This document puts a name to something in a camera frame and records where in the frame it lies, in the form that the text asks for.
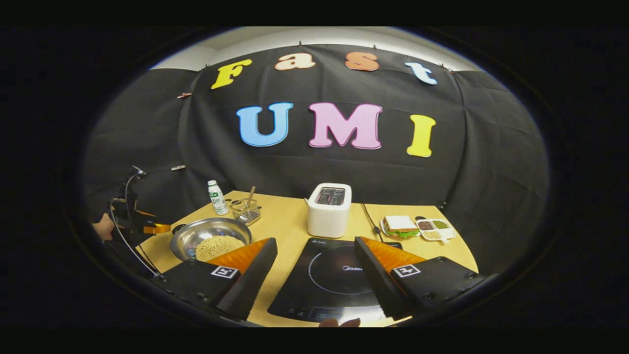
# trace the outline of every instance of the lettuce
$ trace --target lettuce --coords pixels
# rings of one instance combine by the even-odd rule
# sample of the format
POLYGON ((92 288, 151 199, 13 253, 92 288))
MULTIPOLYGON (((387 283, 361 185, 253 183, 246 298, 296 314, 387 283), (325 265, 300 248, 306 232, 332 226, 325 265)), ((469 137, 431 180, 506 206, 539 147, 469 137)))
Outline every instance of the lettuce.
POLYGON ((420 234, 419 231, 409 231, 409 232, 390 231, 389 228, 387 227, 387 224, 384 224, 384 228, 385 228, 384 232, 388 233, 389 235, 396 235, 403 239, 407 239, 409 237, 415 237, 418 234, 420 234))

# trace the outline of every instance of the hand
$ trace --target hand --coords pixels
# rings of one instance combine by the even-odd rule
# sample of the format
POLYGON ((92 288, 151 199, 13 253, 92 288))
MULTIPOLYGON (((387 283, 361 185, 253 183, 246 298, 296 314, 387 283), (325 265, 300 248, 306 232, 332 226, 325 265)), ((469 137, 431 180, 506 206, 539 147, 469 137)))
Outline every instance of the hand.
POLYGON ((107 213, 103 213, 103 217, 101 217, 101 221, 97 224, 92 224, 94 230, 100 236, 102 240, 111 241, 113 237, 111 236, 111 231, 114 229, 114 223, 109 218, 107 213))
POLYGON ((319 323, 319 327, 359 327, 360 326, 360 318, 351 319, 347 322, 344 322, 340 326, 338 325, 338 321, 335 318, 326 318, 321 323, 319 323))

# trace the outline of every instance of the blue letter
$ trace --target blue letter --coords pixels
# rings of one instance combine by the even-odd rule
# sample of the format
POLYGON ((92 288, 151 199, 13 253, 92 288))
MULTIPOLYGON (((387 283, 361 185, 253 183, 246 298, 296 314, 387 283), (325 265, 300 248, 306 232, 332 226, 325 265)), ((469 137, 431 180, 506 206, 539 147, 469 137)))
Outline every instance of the blue letter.
POLYGON ((240 137, 251 146, 272 146, 279 144, 288 135, 288 110, 292 103, 274 103, 269 110, 274 112, 275 130, 271 134, 262 135, 258 132, 258 113, 261 107, 252 106, 238 110, 240 117, 240 137))
POLYGON ((422 80, 423 82, 427 84, 431 84, 431 85, 437 84, 437 80, 433 79, 427 74, 427 72, 432 74, 432 71, 430 71, 430 69, 426 69, 425 67, 421 66, 420 63, 404 63, 404 65, 410 66, 413 72, 415 73, 415 76, 417 76, 417 78, 422 80))

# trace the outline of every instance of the white toaster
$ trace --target white toaster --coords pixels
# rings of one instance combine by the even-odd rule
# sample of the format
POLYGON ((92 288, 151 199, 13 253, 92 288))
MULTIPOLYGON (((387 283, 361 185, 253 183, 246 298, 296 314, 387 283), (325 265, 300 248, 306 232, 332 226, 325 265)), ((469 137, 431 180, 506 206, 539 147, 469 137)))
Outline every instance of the white toaster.
POLYGON ((338 239, 345 234, 352 204, 352 187, 339 183, 318 185, 308 199, 308 233, 338 239))

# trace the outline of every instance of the white bottle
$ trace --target white bottle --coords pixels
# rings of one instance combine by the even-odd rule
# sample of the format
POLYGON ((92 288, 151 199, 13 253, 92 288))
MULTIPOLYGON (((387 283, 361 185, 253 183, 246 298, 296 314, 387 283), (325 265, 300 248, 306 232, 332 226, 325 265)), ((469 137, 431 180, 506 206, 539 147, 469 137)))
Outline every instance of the white bottle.
POLYGON ((221 188, 218 187, 215 180, 208 181, 208 193, 210 199, 212 199, 214 210, 218 215, 225 215, 230 212, 230 209, 227 207, 227 203, 225 203, 223 192, 221 191, 221 188))

